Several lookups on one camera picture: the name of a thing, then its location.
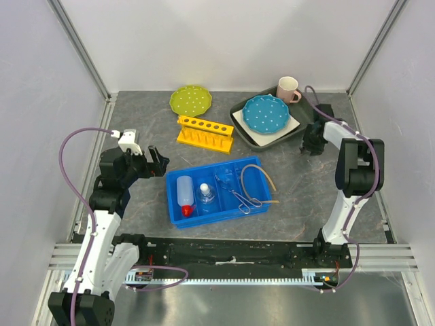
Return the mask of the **dark green tray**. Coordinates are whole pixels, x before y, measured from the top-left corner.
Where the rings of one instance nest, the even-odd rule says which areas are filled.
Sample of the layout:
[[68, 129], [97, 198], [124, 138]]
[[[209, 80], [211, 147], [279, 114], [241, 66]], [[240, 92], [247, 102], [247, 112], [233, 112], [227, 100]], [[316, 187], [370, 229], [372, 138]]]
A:
[[251, 98], [258, 96], [258, 95], [272, 95], [276, 97], [277, 87], [274, 86], [272, 88], [263, 90], [256, 95], [236, 104], [232, 109], [230, 109], [230, 119], [234, 125], [235, 130], [239, 133], [241, 138], [254, 150], [254, 151], [264, 151], [265, 149], [268, 149], [269, 147], [272, 147], [273, 145], [276, 145], [282, 141], [289, 140], [293, 137], [299, 136], [303, 134], [308, 124], [313, 122], [313, 110], [309, 106], [307, 100], [305, 98], [302, 98], [298, 103], [292, 103], [287, 105], [290, 110], [290, 114], [293, 115], [299, 122], [300, 126], [296, 129], [296, 131], [291, 132], [284, 137], [281, 137], [277, 139], [276, 141], [273, 141], [272, 143], [265, 145], [263, 147], [258, 146], [254, 143], [254, 141], [251, 139], [251, 137], [248, 136], [248, 134], [245, 131], [242, 131], [241, 126], [238, 122], [235, 121], [235, 119], [232, 117], [232, 113], [235, 111], [238, 111], [242, 109], [243, 105]]

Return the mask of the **wash bottle red cap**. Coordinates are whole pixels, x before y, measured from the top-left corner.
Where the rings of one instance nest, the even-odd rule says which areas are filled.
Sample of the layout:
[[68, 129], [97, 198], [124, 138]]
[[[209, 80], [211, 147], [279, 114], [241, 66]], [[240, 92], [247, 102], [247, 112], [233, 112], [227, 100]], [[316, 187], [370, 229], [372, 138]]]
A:
[[195, 209], [193, 181], [190, 176], [177, 178], [177, 203], [183, 217], [190, 217]]

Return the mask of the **glass flask white stopper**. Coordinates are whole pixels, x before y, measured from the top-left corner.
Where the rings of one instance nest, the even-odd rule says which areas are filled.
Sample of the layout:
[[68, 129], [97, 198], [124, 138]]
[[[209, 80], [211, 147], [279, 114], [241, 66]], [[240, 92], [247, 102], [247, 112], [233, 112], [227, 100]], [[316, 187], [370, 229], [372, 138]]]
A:
[[197, 191], [198, 200], [203, 204], [211, 204], [215, 201], [215, 190], [208, 183], [201, 183]]

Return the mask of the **yellow rubber tube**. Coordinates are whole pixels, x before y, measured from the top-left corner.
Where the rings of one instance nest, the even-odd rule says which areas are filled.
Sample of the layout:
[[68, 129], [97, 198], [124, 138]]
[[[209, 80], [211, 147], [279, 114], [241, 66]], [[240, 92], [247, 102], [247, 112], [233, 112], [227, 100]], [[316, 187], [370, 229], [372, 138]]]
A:
[[[277, 191], [277, 188], [276, 188], [276, 186], [275, 186], [273, 180], [271, 179], [271, 177], [269, 176], [269, 174], [268, 174], [268, 173], [267, 173], [267, 172], [266, 172], [266, 171], [265, 171], [261, 166], [258, 166], [258, 165], [256, 165], [256, 164], [248, 164], [248, 165], [244, 166], [244, 167], [242, 168], [242, 170], [241, 170], [240, 182], [241, 182], [241, 188], [242, 188], [242, 190], [243, 190], [245, 196], [246, 196], [250, 201], [254, 201], [256, 198], [252, 198], [252, 197], [249, 195], [249, 193], [248, 193], [248, 191], [247, 191], [247, 189], [246, 189], [246, 187], [245, 187], [244, 174], [245, 174], [245, 171], [246, 171], [248, 168], [255, 168], [255, 169], [259, 170], [259, 171], [260, 171], [260, 172], [265, 176], [266, 180], [270, 183], [270, 186], [272, 187], [273, 191]], [[273, 199], [272, 199], [272, 200], [259, 201], [259, 202], [260, 202], [260, 204], [279, 204], [279, 203], [280, 203], [279, 200], [273, 200]]]

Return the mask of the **metal crucible tongs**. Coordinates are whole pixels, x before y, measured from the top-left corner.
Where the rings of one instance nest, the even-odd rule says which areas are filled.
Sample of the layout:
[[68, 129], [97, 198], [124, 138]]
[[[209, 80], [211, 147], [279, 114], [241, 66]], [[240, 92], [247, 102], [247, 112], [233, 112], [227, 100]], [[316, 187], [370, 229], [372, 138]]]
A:
[[247, 196], [242, 196], [239, 192], [236, 192], [232, 187], [231, 184], [227, 181], [223, 181], [220, 179], [216, 174], [214, 174], [215, 180], [217, 181], [217, 184], [230, 194], [232, 194], [238, 201], [238, 209], [244, 214], [248, 215], [251, 213], [252, 208], [260, 208], [262, 206], [261, 201], [259, 201], [256, 198], [248, 199]]

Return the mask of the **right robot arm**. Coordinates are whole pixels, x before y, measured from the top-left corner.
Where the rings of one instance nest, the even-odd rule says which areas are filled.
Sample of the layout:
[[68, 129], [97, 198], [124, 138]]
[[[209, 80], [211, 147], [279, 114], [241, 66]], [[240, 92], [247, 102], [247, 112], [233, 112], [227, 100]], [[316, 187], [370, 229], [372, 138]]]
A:
[[313, 109], [313, 122], [305, 129], [300, 150], [318, 156], [327, 143], [338, 149], [335, 170], [338, 195], [311, 250], [313, 263], [324, 268], [335, 260], [345, 259], [356, 217], [383, 187], [385, 144], [381, 139], [365, 137], [347, 122], [335, 118], [331, 105], [319, 104]]

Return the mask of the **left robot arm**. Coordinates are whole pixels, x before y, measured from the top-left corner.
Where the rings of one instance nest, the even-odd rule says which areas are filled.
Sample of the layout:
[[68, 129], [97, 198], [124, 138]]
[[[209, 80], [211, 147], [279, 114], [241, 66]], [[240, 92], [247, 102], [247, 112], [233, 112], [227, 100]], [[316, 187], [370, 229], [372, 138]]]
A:
[[58, 325], [111, 325], [116, 296], [129, 270], [149, 259], [145, 236], [116, 230], [130, 200], [130, 186], [138, 179], [162, 177], [169, 159], [148, 147], [152, 160], [119, 147], [100, 156], [100, 174], [88, 204], [86, 233], [73, 270], [59, 292], [52, 292], [48, 308]]

